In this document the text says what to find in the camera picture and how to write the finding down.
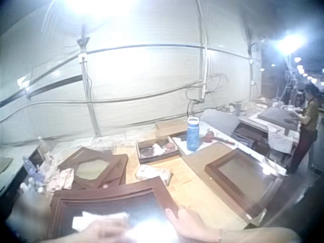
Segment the blue water bottle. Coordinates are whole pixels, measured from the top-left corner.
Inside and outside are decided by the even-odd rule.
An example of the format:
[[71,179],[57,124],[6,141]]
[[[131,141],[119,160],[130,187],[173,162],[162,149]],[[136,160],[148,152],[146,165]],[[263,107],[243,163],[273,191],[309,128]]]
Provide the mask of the blue water bottle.
[[187,149],[189,151],[196,151],[200,147],[199,139],[199,118],[189,117],[188,118],[188,129],[187,129]]

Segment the person's arm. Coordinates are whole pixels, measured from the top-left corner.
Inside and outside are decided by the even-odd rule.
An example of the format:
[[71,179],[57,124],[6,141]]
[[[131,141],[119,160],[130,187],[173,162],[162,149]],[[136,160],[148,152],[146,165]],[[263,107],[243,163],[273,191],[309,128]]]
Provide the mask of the person's arm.
[[302,114],[298,114],[295,111],[293,111],[291,113],[291,115],[293,117],[296,117],[300,120],[300,122],[304,125],[309,124],[309,122],[311,121],[312,117],[314,116],[314,114],[316,113],[316,104],[314,104],[313,102],[309,104],[307,110],[306,110],[306,114],[303,116]]
[[125,219],[99,219],[84,231],[66,237],[45,240],[41,243],[117,243],[128,242],[125,232],[128,223]]
[[180,208],[178,217],[166,209],[168,220],[184,238],[210,243],[296,243],[300,239],[285,228],[258,228],[249,230],[221,230],[205,226],[200,216],[186,208]]

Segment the dark pants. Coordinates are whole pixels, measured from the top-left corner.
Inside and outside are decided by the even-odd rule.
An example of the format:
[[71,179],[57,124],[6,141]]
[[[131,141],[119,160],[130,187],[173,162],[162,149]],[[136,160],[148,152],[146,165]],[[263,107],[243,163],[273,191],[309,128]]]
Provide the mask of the dark pants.
[[294,152],[292,163],[287,169],[288,174],[294,174],[297,171],[300,162],[315,141],[314,137],[315,132],[301,127],[298,146]]

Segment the cardboard box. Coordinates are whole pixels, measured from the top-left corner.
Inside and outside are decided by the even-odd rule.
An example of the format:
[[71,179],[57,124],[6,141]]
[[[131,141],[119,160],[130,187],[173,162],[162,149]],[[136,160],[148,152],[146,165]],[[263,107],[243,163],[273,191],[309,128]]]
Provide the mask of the cardboard box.
[[[141,157],[141,154],[140,154],[141,149],[152,147],[159,140],[168,140],[169,143],[173,143],[175,145],[175,150],[170,151],[168,153],[161,154],[161,155]],[[143,141],[143,142],[138,142],[138,143],[136,143],[136,151],[137,151],[138,160],[141,164],[160,161],[160,160],[164,160],[164,159],[168,159],[168,160],[175,159],[176,157],[180,156],[180,151],[179,151],[178,146],[173,142],[173,140],[169,136],[152,139],[152,140],[147,140],[147,141]]]

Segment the white tarp wall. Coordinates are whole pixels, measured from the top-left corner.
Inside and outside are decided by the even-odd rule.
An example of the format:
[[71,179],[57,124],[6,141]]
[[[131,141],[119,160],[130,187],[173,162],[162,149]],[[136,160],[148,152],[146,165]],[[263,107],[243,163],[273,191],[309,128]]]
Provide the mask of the white tarp wall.
[[[45,5],[19,20],[1,36],[0,99],[19,90],[17,79],[33,79],[79,52],[81,18],[57,0],[48,14]],[[226,0],[201,0],[210,51],[209,75],[203,104],[194,110],[226,105],[249,99],[249,61],[247,42],[240,14],[235,4]],[[108,18],[87,18],[87,51],[137,44],[186,44],[204,46],[203,31],[195,0],[133,0],[126,14]],[[100,52],[88,55],[89,77],[94,101],[130,98],[155,94],[203,78],[204,50],[180,47],[143,47]],[[45,85],[81,74],[77,59],[52,72],[33,85]],[[261,78],[255,72],[255,81]],[[189,100],[185,89],[136,101],[95,104],[102,135],[115,128],[185,114]],[[189,90],[198,99],[201,89]],[[0,109],[1,144],[49,137],[94,136],[85,101],[83,82],[50,90],[28,100],[19,98]],[[17,110],[25,105],[34,104]]]

